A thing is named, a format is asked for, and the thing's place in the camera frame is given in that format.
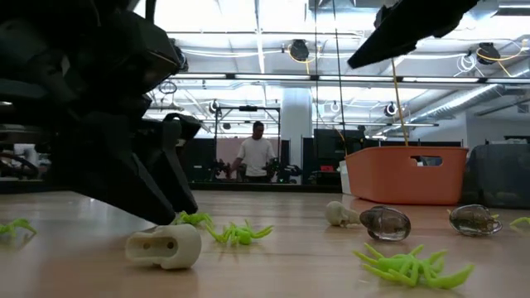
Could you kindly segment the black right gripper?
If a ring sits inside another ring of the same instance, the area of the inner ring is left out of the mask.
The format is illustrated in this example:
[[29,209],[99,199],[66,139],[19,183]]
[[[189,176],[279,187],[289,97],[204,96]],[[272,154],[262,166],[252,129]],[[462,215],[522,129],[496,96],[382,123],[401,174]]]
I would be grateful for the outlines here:
[[382,6],[377,26],[369,38],[347,60],[352,69],[405,55],[417,41],[443,37],[454,30],[479,0],[397,0]]

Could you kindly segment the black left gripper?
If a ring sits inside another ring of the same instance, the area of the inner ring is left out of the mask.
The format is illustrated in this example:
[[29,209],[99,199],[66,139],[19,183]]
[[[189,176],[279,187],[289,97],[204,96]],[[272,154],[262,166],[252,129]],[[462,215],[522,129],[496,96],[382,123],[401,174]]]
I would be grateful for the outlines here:
[[98,72],[104,24],[135,13],[137,2],[0,0],[0,123],[64,124],[51,139],[52,179],[162,225],[175,212],[133,152],[129,128],[147,92],[126,94]]

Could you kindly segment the black partition panel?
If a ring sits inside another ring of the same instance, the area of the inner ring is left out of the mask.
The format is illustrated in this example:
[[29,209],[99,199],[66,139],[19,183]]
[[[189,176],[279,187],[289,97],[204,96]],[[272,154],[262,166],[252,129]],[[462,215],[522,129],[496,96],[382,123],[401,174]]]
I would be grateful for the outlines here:
[[214,181],[214,162],[212,138],[194,138],[184,146],[181,164],[189,182]]
[[302,184],[340,185],[340,162],[364,141],[363,130],[315,129],[302,143]]

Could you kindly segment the pink partition curtain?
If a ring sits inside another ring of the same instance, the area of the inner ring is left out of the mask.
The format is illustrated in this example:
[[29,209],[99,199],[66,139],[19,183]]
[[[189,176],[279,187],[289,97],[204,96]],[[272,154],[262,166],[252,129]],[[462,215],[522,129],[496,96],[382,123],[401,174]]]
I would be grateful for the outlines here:
[[[242,142],[247,138],[222,138],[217,141],[216,157],[224,161],[234,161],[239,153]],[[277,156],[277,140],[270,140],[275,156]]]

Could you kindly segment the white plastic skull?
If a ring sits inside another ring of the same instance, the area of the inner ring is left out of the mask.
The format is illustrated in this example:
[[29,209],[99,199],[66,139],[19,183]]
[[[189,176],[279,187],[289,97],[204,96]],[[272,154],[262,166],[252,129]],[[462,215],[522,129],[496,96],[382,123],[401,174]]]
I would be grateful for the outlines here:
[[136,264],[156,265],[164,270],[187,269],[198,260],[201,249],[200,233],[185,223],[133,233],[125,243],[125,256]]
[[331,226],[347,227],[351,224],[361,224],[359,214],[347,209],[339,201],[331,201],[326,205],[325,218]]

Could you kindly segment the white humanoid robot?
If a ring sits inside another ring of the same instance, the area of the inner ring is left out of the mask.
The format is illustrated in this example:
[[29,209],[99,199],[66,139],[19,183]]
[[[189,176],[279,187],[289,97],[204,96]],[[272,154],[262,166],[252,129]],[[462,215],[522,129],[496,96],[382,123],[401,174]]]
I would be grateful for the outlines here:
[[18,143],[13,145],[14,154],[22,156],[34,166],[39,166],[39,154],[34,144]]

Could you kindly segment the person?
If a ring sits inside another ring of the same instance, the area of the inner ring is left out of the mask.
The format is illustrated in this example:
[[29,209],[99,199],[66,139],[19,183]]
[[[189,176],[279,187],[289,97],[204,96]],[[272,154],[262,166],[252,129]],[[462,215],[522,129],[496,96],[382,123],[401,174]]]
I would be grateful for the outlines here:
[[242,142],[238,155],[229,168],[228,177],[239,168],[241,163],[244,163],[246,165],[245,176],[250,183],[268,183],[270,181],[265,167],[276,156],[272,144],[263,137],[263,133],[264,124],[256,121],[253,124],[252,136]]

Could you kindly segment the long ceiling light bar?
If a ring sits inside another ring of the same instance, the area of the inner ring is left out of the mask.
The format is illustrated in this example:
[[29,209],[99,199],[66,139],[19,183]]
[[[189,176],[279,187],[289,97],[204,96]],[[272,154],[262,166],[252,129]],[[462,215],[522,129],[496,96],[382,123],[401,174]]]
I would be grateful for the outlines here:
[[[235,74],[235,73],[191,73],[175,74],[171,79],[231,79],[231,80],[279,80],[279,81],[330,81],[330,82],[393,82],[392,76],[377,75],[318,75],[318,74]],[[433,84],[530,84],[530,78],[488,78],[488,77],[414,77],[397,76],[398,83]]]

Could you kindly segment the orange plastic bin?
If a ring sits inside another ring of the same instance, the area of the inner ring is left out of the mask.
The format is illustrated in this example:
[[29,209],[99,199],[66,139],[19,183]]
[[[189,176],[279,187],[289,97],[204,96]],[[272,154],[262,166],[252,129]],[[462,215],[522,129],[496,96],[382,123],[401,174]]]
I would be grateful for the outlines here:
[[369,147],[345,157],[351,194],[380,204],[454,205],[465,147]]

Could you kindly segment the white plastic bin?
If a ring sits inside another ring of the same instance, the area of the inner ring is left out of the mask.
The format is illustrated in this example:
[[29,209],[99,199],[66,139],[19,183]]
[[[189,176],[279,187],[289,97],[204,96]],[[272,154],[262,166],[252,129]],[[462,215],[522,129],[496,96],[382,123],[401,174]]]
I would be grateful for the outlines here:
[[342,193],[345,195],[351,195],[351,190],[349,187],[349,174],[347,171],[347,165],[345,160],[342,160],[339,163],[339,172]]

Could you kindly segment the dark grey plastic bin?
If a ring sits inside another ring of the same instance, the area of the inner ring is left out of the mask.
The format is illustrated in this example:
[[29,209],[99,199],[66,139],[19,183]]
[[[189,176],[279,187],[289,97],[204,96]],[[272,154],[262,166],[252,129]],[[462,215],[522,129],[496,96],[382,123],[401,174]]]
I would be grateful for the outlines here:
[[530,209],[530,144],[475,147],[465,165],[459,203]]

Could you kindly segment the smoky clear plastic skull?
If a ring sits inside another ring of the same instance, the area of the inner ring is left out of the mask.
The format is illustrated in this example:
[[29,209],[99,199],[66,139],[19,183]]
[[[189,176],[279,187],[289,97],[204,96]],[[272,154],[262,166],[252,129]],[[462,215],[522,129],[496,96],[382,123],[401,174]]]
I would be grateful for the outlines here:
[[378,241],[402,241],[412,231],[411,221],[403,212],[385,205],[363,211],[359,220],[368,235]]
[[[468,204],[455,208],[457,211],[490,211],[481,204]],[[469,237],[487,237],[500,232],[503,229],[498,219],[474,219],[474,220],[450,220],[450,226],[458,233]]]

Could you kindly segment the black aluminium table frame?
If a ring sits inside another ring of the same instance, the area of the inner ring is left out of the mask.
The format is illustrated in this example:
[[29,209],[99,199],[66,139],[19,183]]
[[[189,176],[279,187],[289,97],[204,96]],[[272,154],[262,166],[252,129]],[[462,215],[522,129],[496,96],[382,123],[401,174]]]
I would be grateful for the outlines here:
[[[189,183],[192,190],[256,191],[291,193],[335,193],[342,194],[340,185],[297,185],[297,184],[251,184],[251,183]],[[50,185],[43,180],[0,180],[0,195],[65,191],[68,187]]]

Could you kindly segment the black robot station frame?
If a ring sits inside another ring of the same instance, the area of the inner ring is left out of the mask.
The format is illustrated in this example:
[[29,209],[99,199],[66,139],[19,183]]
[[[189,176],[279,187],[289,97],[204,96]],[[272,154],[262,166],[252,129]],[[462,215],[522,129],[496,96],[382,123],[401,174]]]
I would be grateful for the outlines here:
[[[244,106],[238,106],[238,110],[241,111],[241,112],[257,112],[257,111],[263,110],[266,113],[269,113],[269,110],[275,110],[278,113],[278,117],[276,119],[276,124],[277,124],[277,156],[275,158],[271,159],[267,163],[267,165],[265,167],[265,169],[267,170],[267,175],[270,178],[270,181],[268,183],[270,183],[272,178],[275,175],[273,162],[274,161],[278,161],[279,155],[281,153],[281,144],[282,144],[282,141],[281,141],[281,124],[280,124],[280,122],[281,122],[281,109],[280,108],[258,107],[258,106],[253,106],[253,105],[244,105]],[[231,176],[230,177],[227,176],[227,173],[228,173],[229,168],[230,168],[232,163],[227,163],[226,166],[223,168],[223,172],[225,173],[225,176],[226,176],[227,179],[231,178]],[[243,181],[247,181],[248,182],[248,179],[245,176],[245,172],[243,174]]]

